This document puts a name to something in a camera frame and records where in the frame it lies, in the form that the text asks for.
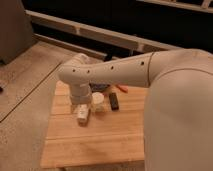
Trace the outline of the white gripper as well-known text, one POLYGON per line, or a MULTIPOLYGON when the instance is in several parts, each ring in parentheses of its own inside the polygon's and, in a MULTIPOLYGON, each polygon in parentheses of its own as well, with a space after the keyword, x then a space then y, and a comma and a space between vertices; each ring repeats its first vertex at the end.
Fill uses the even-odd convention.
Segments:
POLYGON ((79 105, 91 103, 91 88, 88 84, 70 85, 70 100, 72 111, 75 111, 79 105))

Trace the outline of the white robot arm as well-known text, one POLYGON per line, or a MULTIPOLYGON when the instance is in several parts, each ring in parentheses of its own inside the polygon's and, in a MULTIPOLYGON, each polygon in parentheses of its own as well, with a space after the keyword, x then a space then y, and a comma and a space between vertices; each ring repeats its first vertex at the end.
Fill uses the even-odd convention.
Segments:
POLYGON ((74 104, 91 83, 148 90, 145 171, 213 171, 213 53, 176 49, 91 64, 77 54, 59 68, 74 104))

